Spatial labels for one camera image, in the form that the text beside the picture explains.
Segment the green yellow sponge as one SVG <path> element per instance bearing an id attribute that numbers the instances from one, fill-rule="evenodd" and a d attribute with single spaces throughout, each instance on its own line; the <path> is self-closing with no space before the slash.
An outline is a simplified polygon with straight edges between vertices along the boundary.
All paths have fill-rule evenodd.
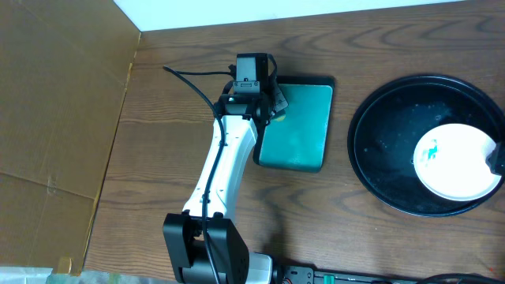
<path id="1" fill-rule="evenodd" d="M 282 121 L 286 116 L 285 110 L 280 110 L 279 112 L 276 112 L 275 115 L 272 117 L 272 121 Z"/>

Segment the white pink plate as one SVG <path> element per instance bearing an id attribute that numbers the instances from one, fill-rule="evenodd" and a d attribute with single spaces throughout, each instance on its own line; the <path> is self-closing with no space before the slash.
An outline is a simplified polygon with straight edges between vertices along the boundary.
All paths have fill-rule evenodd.
<path id="1" fill-rule="evenodd" d="M 472 201 L 497 189 L 504 177 L 489 160 L 497 149 L 497 143 L 476 127 L 440 125 L 419 139 L 413 165 L 422 184 L 437 196 Z"/>

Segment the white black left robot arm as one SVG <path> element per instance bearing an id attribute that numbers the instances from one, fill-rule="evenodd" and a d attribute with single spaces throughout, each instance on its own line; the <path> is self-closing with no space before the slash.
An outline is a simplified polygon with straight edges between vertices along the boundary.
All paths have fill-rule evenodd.
<path id="1" fill-rule="evenodd" d="M 167 214 L 163 236 L 179 283 L 276 283 L 274 260 L 250 252 L 234 224 L 249 154 L 285 106 L 277 83 L 229 84 L 210 105 L 211 146 L 195 189 L 179 214 Z"/>

